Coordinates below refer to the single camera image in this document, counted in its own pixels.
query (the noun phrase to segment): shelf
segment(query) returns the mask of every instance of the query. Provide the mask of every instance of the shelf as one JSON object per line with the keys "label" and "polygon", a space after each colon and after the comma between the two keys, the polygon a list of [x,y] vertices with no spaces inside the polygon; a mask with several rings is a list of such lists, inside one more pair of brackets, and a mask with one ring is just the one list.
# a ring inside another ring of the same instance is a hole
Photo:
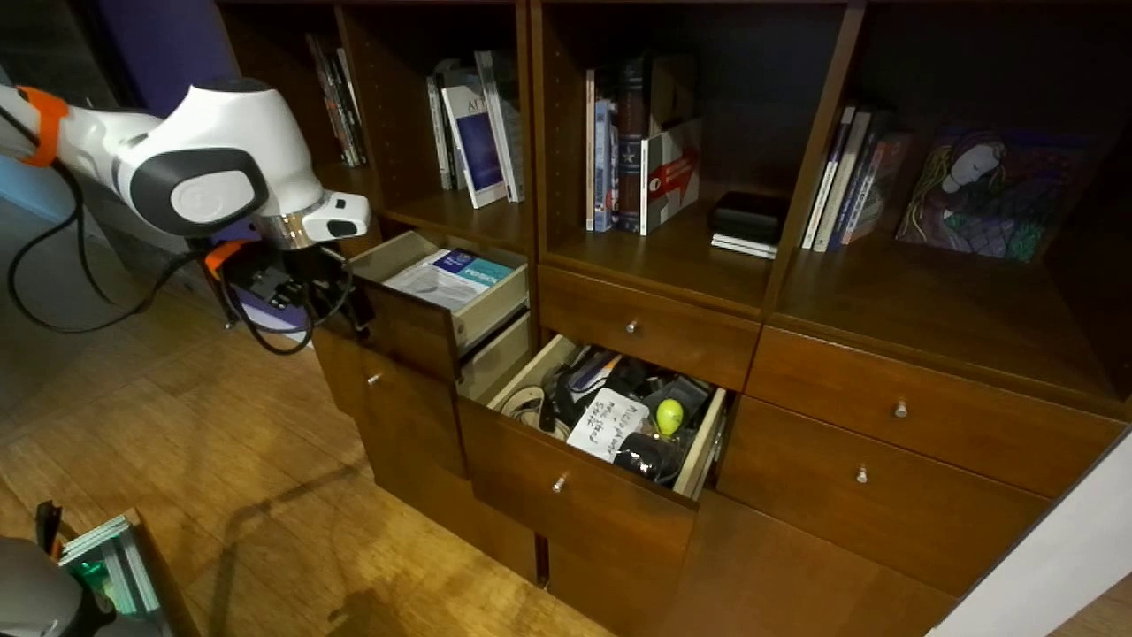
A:
{"label": "shelf", "polygon": [[303,43],[307,31],[336,36],[331,3],[270,3],[270,9],[271,20],[263,17],[267,7],[219,3],[239,73],[271,85],[285,98],[314,167],[331,164],[340,142],[331,139],[314,60]]}
{"label": "shelf", "polygon": [[800,251],[775,322],[1074,404],[1119,404],[1048,269],[906,245]]}
{"label": "shelf", "polygon": [[528,251],[529,237],[529,211],[514,203],[496,203],[484,207],[471,207],[462,191],[445,191],[430,193],[412,206],[383,207],[383,218],[430,230],[430,233],[449,233],[449,237],[468,237],[476,245],[499,245],[508,251]]}
{"label": "shelf", "polygon": [[546,262],[758,319],[771,262],[710,247],[708,207],[702,203],[646,237],[577,233],[552,245]]}

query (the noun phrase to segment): object in drawer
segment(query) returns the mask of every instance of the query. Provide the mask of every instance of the object in drawer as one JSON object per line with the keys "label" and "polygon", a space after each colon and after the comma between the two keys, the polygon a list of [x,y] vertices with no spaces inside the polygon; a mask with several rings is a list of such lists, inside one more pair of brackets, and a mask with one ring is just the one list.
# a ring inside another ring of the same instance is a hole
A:
{"label": "object in drawer", "polygon": [[570,446],[611,463],[625,436],[646,424],[650,409],[614,388],[603,388],[580,422],[570,427]]}
{"label": "object in drawer", "polygon": [[646,476],[650,483],[671,488],[686,461],[686,448],[690,436],[675,436],[671,443],[665,443],[650,431],[633,431],[623,437],[611,463]]}
{"label": "object in drawer", "polygon": [[597,394],[607,382],[607,375],[614,371],[618,362],[623,362],[623,354],[614,354],[614,351],[587,348],[565,368],[570,401],[577,404],[577,401]]}
{"label": "object in drawer", "polygon": [[710,401],[710,384],[686,375],[671,375],[665,382],[653,382],[653,388],[643,395],[650,409],[657,409],[665,401],[675,401],[683,408],[683,422],[702,422]]}
{"label": "object in drawer", "polygon": [[653,422],[657,422],[657,437],[671,437],[683,424],[683,404],[679,401],[660,401],[657,409],[653,409]]}
{"label": "object in drawer", "polygon": [[421,297],[427,303],[461,311],[506,277],[508,277],[508,265],[501,262],[492,262],[461,247],[441,247],[383,283],[412,297]]}

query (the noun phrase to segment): floor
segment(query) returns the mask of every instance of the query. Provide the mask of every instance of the floor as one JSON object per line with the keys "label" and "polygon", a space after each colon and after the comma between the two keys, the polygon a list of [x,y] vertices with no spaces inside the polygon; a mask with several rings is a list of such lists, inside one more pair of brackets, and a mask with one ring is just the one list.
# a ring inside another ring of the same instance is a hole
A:
{"label": "floor", "polygon": [[[311,351],[271,356],[179,291],[0,414],[0,535],[41,499],[79,530],[137,510],[186,634],[606,634],[374,488]],[[1132,634],[1132,588],[1061,634]]]}

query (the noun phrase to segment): cable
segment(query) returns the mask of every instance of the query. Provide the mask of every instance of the cable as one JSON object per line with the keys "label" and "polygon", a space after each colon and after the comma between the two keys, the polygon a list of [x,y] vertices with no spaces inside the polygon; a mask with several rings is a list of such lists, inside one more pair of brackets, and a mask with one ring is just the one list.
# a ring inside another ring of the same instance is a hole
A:
{"label": "cable", "polygon": [[[6,111],[0,111],[0,116],[4,116],[19,133],[26,133],[26,139],[37,144],[37,133],[33,133],[27,128],[21,128]],[[19,256],[12,258],[4,283],[6,283],[6,292],[12,292],[15,308],[19,308],[27,322],[37,322],[37,325],[41,325],[41,329],[51,329],[51,331],[100,331],[100,329],[110,329],[110,325],[117,325],[117,322],[144,311],[144,308],[156,300],[156,292],[169,283],[169,277],[173,277],[183,262],[195,258],[195,251],[183,251],[183,256],[178,256],[173,262],[166,262],[166,269],[156,277],[156,283],[153,283],[153,291],[149,291],[144,297],[137,297],[129,311],[120,311],[120,316],[105,319],[105,322],[96,322],[96,325],[52,325],[52,322],[38,319],[38,316],[27,308],[27,300],[21,297],[21,291],[19,291],[19,273],[21,273],[21,262],[33,256],[33,247],[38,247],[38,245],[51,239],[52,233],[67,230],[72,224],[79,224],[79,262],[83,262],[83,273],[86,273],[87,287],[110,303],[105,291],[100,287],[100,279],[96,279],[96,273],[93,273],[93,265],[87,265],[87,251],[86,251],[86,193],[83,193],[83,182],[79,182],[79,177],[76,177],[61,159],[52,159],[51,167],[63,177],[76,206],[72,206],[72,211],[67,211],[63,224],[41,230],[41,233],[33,237],[27,245],[21,245]]]}
{"label": "cable", "polygon": [[[249,322],[249,331],[251,331],[270,354],[284,354],[284,356],[302,354],[302,351],[314,341],[314,329],[317,329],[324,319],[331,319],[331,316],[340,316],[340,311],[347,308],[347,300],[350,300],[350,292],[354,292],[354,265],[350,265],[350,258],[340,258],[340,256],[331,256],[328,247],[321,247],[321,251],[342,265],[347,279],[340,283],[340,292],[336,292],[336,300],[331,300],[324,311],[317,311],[317,303],[314,303],[317,283],[314,283],[314,279],[297,283],[297,287],[302,287],[302,303],[297,303],[297,308],[302,308],[303,319],[307,319],[303,329],[270,329],[270,325],[257,325],[257,322],[249,316],[249,308],[244,308],[244,300],[239,300],[239,292],[236,292],[239,287],[234,287],[230,279],[219,277],[222,300],[239,316],[239,322]],[[297,341],[294,348],[277,348],[277,344],[267,341],[267,331],[302,331],[302,341]]]}

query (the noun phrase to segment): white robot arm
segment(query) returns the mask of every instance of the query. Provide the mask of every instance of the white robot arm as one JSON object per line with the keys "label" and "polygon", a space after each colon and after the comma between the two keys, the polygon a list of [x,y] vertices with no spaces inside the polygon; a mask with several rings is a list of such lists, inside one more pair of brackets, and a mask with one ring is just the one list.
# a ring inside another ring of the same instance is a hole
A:
{"label": "white robot arm", "polygon": [[0,85],[0,112],[27,133],[0,133],[0,153],[38,167],[61,159],[178,237],[210,237],[236,218],[255,218],[280,251],[368,233],[368,199],[317,182],[277,88],[195,85],[158,119],[83,111],[38,88]]}

